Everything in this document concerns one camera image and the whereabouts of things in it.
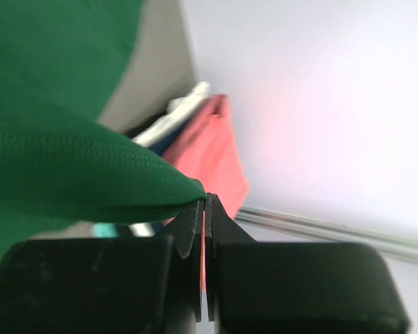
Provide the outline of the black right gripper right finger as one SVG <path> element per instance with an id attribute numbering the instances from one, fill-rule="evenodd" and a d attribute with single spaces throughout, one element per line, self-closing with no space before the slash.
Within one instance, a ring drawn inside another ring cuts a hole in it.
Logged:
<path id="1" fill-rule="evenodd" d="M 217 333 L 407 333 L 410 319 L 371 246 L 262 242 L 205 202 L 208 317 Z"/>

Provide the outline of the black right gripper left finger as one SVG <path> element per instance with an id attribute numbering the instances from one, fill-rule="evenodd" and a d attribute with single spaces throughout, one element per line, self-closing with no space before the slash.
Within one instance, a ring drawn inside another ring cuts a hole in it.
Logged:
<path id="1" fill-rule="evenodd" d="M 204 202 L 152 237 L 39 239 L 0 261 L 0 333 L 194 333 Z"/>

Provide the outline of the green t shirt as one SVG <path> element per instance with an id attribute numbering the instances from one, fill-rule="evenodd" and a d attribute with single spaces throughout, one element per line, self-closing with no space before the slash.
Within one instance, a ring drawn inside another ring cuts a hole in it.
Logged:
<path id="1" fill-rule="evenodd" d="M 0 259 L 40 232 L 160 221 L 206 197 L 98 122 L 143 11 L 142 1 L 0 1 Z"/>

